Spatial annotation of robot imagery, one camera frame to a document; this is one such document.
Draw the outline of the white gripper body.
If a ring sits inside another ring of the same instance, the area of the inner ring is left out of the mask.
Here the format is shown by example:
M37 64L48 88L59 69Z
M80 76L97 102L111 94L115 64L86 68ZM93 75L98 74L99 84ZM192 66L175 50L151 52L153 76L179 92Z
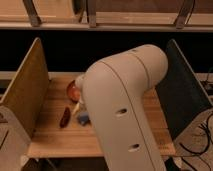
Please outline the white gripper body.
M75 85L77 88L82 91L83 90L83 81L84 81L84 75L79 75L75 79ZM83 99L83 95L80 95L80 99L78 100L77 104L75 105L72 115L77 116L78 112L84 111L85 110L85 103Z

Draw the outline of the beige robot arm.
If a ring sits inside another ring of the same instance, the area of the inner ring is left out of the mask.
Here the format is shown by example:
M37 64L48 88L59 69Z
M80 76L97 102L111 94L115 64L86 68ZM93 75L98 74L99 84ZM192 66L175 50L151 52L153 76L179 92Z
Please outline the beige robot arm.
M142 97L167 70L166 54L148 44L103 58L76 78L110 171L166 171Z

